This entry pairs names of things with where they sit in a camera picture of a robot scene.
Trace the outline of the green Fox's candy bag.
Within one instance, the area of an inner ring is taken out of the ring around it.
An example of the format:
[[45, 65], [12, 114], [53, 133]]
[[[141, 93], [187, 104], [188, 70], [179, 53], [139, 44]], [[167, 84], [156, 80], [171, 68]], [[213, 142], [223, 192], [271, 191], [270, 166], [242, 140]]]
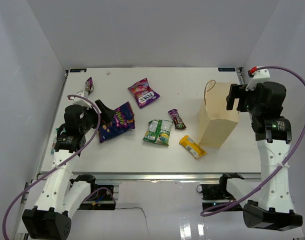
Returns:
[[169, 120], [154, 119], [148, 123], [148, 129], [143, 137], [144, 142], [169, 146], [173, 122]]

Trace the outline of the brown M&M's packet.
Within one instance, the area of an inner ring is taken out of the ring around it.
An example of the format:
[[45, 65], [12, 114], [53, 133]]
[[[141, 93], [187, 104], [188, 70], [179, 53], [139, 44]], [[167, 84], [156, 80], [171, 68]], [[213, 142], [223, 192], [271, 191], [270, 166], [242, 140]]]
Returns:
[[177, 130], [184, 130], [186, 129], [186, 125], [184, 124], [182, 118], [180, 117], [177, 109], [171, 109], [168, 111], [168, 114], [171, 116], [175, 129]]

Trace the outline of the yellow snack bar wrapper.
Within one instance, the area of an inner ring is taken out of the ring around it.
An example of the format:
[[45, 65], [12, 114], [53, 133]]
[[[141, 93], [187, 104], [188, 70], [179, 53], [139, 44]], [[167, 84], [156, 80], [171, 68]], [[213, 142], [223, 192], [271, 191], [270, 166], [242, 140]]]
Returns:
[[179, 144], [184, 147], [195, 159], [207, 154], [198, 144], [196, 144], [188, 135], [185, 135], [180, 141]]

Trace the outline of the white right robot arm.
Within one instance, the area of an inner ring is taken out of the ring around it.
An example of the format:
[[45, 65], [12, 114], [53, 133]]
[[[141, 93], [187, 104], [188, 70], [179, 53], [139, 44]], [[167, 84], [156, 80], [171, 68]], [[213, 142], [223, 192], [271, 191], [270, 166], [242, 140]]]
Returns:
[[289, 191], [289, 155], [292, 141], [291, 123], [284, 118], [284, 85], [266, 81], [252, 89], [232, 84], [226, 97], [231, 111], [238, 100], [237, 111], [248, 112], [259, 150], [261, 182], [259, 200], [248, 199], [243, 207], [243, 220], [248, 228], [287, 231], [301, 227], [303, 217], [295, 212]]

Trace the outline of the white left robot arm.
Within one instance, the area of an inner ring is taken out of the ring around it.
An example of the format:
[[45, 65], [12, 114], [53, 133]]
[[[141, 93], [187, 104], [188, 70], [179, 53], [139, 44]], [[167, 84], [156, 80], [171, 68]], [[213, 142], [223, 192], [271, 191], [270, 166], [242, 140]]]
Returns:
[[45, 175], [44, 188], [32, 209], [25, 209], [22, 221], [29, 236], [39, 240], [66, 240], [72, 217], [83, 200], [98, 195], [91, 180], [78, 179], [68, 189], [73, 168], [82, 150], [90, 143], [86, 134], [113, 120], [115, 112], [101, 100], [91, 102], [85, 97], [80, 103], [64, 110], [64, 123], [59, 127], [54, 146], [51, 170]]

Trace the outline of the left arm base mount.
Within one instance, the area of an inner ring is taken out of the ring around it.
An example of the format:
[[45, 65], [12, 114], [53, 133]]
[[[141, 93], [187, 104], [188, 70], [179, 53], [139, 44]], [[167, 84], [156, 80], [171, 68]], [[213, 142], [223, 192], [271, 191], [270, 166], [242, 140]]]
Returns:
[[113, 201], [112, 195], [106, 189], [101, 189], [91, 195], [91, 197], [83, 202], [79, 210], [93, 210], [93, 211], [113, 211], [116, 204]]

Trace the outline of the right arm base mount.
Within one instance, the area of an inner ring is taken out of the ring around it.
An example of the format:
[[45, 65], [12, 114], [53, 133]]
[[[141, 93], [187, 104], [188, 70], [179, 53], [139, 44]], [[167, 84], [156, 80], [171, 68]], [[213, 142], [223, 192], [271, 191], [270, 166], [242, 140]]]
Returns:
[[219, 184], [199, 184], [196, 192], [202, 199], [202, 209], [232, 203], [236, 199], [228, 192], [222, 192]]

